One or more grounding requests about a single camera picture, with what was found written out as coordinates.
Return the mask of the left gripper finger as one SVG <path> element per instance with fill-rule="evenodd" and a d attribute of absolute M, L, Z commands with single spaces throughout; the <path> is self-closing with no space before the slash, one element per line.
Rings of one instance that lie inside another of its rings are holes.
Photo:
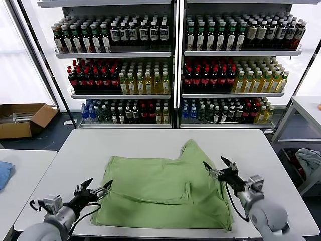
<path fill-rule="evenodd" d="M 81 192 L 83 190 L 86 190 L 87 187 L 91 184 L 92 178 L 85 180 L 83 183 L 76 185 L 74 193 Z"/>
<path fill-rule="evenodd" d="M 100 199 L 104 198 L 105 196 L 107 196 L 107 194 L 111 188 L 111 185 L 112 185 L 112 180 L 108 181 L 102 187 L 99 187 L 99 188 L 93 190 L 92 194 L 97 197 L 97 200 L 100 200 Z"/>

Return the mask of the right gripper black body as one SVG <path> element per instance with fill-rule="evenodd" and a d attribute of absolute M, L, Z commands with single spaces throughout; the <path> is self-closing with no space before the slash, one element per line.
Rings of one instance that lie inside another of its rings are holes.
<path fill-rule="evenodd" d="M 238 170 L 232 168 L 220 170 L 218 180 L 226 182 L 235 193 L 245 191 L 246 182 L 238 176 Z"/>

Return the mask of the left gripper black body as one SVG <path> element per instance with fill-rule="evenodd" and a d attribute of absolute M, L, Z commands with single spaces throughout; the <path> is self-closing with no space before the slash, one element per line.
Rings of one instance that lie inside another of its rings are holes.
<path fill-rule="evenodd" d="M 96 202 L 97 200 L 97 195 L 91 193 L 90 190 L 80 190 L 74 192 L 73 199 L 66 202 L 65 206 L 74 212 L 81 212 L 89 203 Z"/>

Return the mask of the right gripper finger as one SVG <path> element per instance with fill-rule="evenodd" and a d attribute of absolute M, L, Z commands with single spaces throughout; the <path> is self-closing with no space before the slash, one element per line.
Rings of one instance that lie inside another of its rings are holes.
<path fill-rule="evenodd" d="M 238 173 L 238 168 L 235 162 L 231 162 L 228 158 L 225 158 L 223 156 L 221 156 L 221 159 L 228 168 L 231 168 L 232 171 Z"/>
<path fill-rule="evenodd" d="M 204 161 L 203 164 L 209 176 L 211 176 L 212 178 L 218 179 L 222 175 L 222 172 L 220 170 L 213 169 L 207 162 Z"/>

